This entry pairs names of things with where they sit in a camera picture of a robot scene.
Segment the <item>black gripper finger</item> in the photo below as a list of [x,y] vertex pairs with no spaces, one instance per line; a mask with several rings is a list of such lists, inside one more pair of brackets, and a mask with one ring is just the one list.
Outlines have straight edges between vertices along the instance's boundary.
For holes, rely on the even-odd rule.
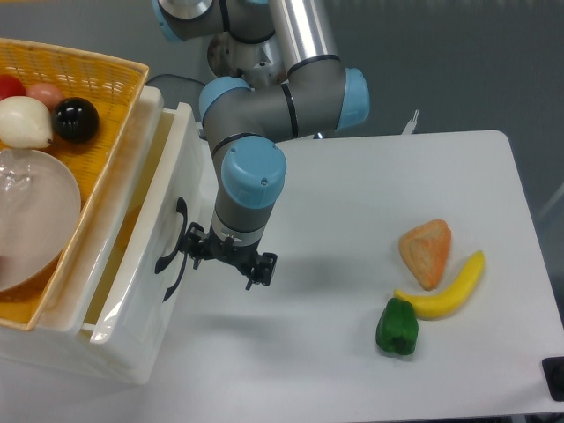
[[254,285],[269,286],[276,269],[278,255],[270,252],[263,254],[256,253],[250,261],[250,266],[246,270],[248,282],[246,290],[250,290]]
[[200,229],[191,228],[186,233],[186,254],[193,261],[193,269],[197,270],[204,258],[204,242],[207,234]]

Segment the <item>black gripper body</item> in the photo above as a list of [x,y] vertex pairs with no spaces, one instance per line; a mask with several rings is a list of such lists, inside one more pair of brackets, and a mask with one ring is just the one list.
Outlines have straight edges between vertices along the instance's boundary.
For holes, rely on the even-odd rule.
[[[196,222],[192,222],[186,233],[191,228],[204,229]],[[186,254],[186,233],[184,234],[184,253]],[[246,270],[250,266],[250,261],[255,256],[260,241],[245,243],[237,239],[234,235],[220,238],[212,229],[206,233],[204,242],[204,258],[202,261],[217,260],[229,264],[236,268],[242,275],[246,276]]]

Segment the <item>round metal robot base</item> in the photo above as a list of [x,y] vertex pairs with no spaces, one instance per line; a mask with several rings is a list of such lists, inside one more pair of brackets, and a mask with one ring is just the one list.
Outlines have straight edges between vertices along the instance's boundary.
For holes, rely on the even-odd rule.
[[230,33],[217,34],[208,45],[207,61],[217,78],[241,78],[253,89],[280,85],[287,80],[276,35],[249,44],[237,41]]

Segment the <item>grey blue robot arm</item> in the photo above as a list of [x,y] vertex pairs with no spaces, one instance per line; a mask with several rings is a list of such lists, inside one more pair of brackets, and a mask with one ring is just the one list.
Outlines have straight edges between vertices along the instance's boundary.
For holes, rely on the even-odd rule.
[[320,1],[156,1],[153,11],[168,39],[227,35],[249,46],[275,41],[283,75],[257,88],[246,76],[208,83],[198,109],[218,180],[211,224],[185,219],[176,245],[156,271],[176,257],[198,266],[217,260],[250,285],[269,285],[277,257],[259,253],[286,178],[283,141],[364,122],[370,110],[362,72],[345,67]]

